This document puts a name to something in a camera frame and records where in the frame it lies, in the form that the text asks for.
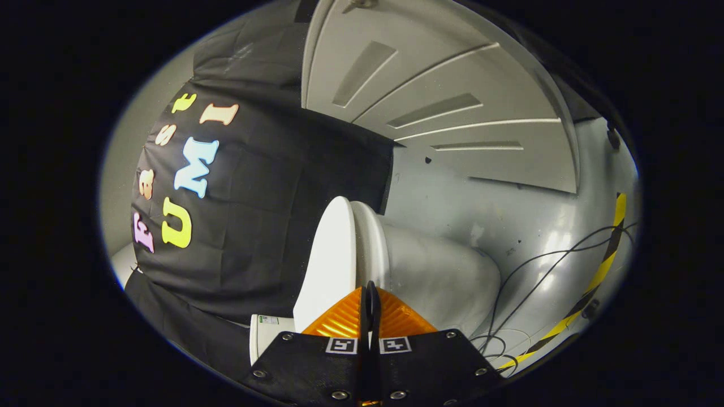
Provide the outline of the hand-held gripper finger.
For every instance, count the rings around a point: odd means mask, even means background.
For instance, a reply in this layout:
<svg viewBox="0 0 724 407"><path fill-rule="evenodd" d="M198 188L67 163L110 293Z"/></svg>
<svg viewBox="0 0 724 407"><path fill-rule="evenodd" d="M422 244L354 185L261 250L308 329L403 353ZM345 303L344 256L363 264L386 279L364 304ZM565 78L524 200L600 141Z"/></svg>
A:
<svg viewBox="0 0 724 407"><path fill-rule="evenodd" d="M323 312L350 316L346 336L282 331L252 364L243 387L275 406L361 406L370 368L373 282Z"/></svg>
<svg viewBox="0 0 724 407"><path fill-rule="evenodd" d="M401 299L370 289L372 372L382 406L471 406L504 384L461 330L438 330Z"/></svg>

